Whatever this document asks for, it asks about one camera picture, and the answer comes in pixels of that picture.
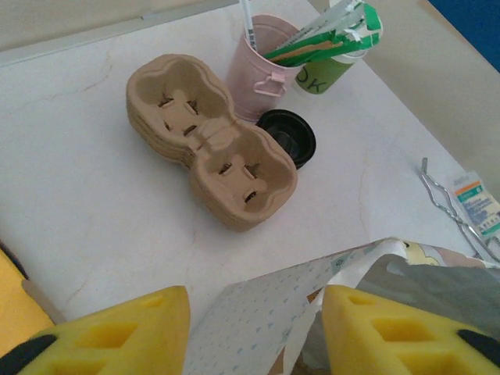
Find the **metal wire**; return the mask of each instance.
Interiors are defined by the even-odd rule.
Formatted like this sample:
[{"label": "metal wire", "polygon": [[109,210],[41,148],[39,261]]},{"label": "metal wire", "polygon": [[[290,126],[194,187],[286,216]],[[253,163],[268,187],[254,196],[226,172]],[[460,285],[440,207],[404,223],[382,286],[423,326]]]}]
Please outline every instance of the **metal wire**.
[{"label": "metal wire", "polygon": [[[430,176],[430,174],[427,172],[427,164],[428,164],[428,159],[423,158],[422,159],[422,167],[420,169],[420,179],[423,182],[423,185],[427,189],[427,193],[429,194],[430,201],[432,202],[433,205],[438,207],[441,211],[446,213],[450,218],[452,218],[453,221],[456,222],[458,225],[460,232],[462,232],[463,237],[466,238],[467,242],[469,243],[470,247],[486,262],[490,263],[500,263],[500,259],[496,256],[495,253],[493,253],[492,250],[484,243],[483,239],[481,236],[477,233],[477,231],[466,221],[464,221],[459,213],[457,212],[455,206],[453,205],[452,201],[452,196],[448,192],[448,189],[444,187],[443,185],[439,184],[434,178]],[[432,192],[432,187],[431,185],[434,185],[436,189],[438,189],[445,197],[446,203],[448,204],[448,207],[442,205],[439,203],[436,198],[434,197],[434,193]],[[470,239],[469,235],[478,243],[479,247],[476,246]]]}]

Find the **bucket handle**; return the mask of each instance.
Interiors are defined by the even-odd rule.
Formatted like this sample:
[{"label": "bucket handle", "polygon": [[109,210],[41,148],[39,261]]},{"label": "bucket handle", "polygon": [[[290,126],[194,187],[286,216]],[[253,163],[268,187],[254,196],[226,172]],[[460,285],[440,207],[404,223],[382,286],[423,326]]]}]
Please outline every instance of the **bucket handle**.
[{"label": "bucket handle", "polygon": [[[269,81],[277,82],[278,84],[281,84],[280,90],[277,93],[259,90],[259,88],[261,86],[265,86]],[[262,94],[262,95],[267,95],[267,96],[273,96],[274,98],[279,98],[279,97],[283,96],[284,93],[287,91],[287,89],[284,87],[284,76],[282,74],[272,72],[271,75],[267,76],[265,80],[261,80],[260,82],[257,82],[256,84],[254,84],[253,91],[257,94]]]}]

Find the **pink metal bucket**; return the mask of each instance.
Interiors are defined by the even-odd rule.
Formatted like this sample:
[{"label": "pink metal bucket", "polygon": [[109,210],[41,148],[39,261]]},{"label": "pink metal bucket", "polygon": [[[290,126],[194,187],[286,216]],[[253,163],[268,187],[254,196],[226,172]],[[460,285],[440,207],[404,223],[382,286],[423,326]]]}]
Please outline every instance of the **pink metal bucket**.
[{"label": "pink metal bucket", "polygon": [[238,117],[256,122],[264,112],[276,107],[302,67],[286,68],[261,56],[294,35],[298,31],[295,26],[266,14],[254,16],[252,20],[259,53],[250,47],[244,32],[229,67],[226,84]]}]

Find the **pink pencil cup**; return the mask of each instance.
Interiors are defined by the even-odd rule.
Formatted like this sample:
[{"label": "pink pencil cup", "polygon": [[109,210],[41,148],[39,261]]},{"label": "pink pencil cup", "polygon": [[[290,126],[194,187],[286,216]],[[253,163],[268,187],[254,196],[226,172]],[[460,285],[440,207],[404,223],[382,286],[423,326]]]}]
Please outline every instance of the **pink pencil cup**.
[{"label": "pink pencil cup", "polygon": [[286,68],[261,56],[297,33],[295,26],[266,14],[254,16],[252,20],[259,53],[250,47],[243,32],[229,67],[226,85],[233,97],[237,116],[256,122],[264,112],[276,107],[302,66]]}]

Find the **green paper cup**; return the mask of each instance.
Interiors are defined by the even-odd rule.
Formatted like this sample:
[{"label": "green paper cup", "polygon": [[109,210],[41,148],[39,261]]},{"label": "green paper cup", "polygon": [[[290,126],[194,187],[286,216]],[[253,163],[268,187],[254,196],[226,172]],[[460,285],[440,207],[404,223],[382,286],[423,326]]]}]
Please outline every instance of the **green paper cup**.
[{"label": "green paper cup", "polygon": [[365,54],[366,50],[356,51],[331,59],[308,62],[297,74],[295,82],[310,94],[322,94]]}]

